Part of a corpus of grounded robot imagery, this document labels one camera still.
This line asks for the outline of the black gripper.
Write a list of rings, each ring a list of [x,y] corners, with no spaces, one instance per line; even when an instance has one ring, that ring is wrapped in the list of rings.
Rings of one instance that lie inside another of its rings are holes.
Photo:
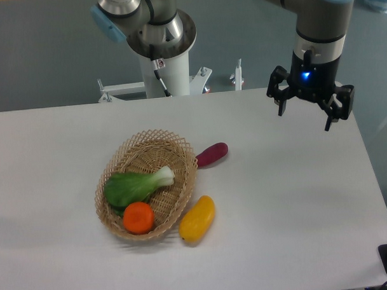
[[[323,64],[304,64],[304,60],[292,54],[290,73],[282,66],[276,66],[271,73],[267,96],[278,106],[278,116],[283,116],[286,103],[294,96],[308,102],[317,102],[326,113],[325,131],[333,123],[346,121],[353,109],[355,87],[335,85],[340,58]],[[286,81],[288,87],[281,89],[279,84]]]

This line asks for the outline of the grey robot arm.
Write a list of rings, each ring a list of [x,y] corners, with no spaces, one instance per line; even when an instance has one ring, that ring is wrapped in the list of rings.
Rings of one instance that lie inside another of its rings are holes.
[[[268,97],[285,112],[297,97],[317,104],[329,127],[347,120],[352,85],[337,85],[336,74],[354,0],[266,0],[297,16],[296,41],[289,70],[271,73]],[[177,0],[97,0],[90,13],[101,31],[115,42],[127,42],[139,57],[147,97],[200,94],[205,82],[189,72],[189,50],[196,41],[192,18]]]

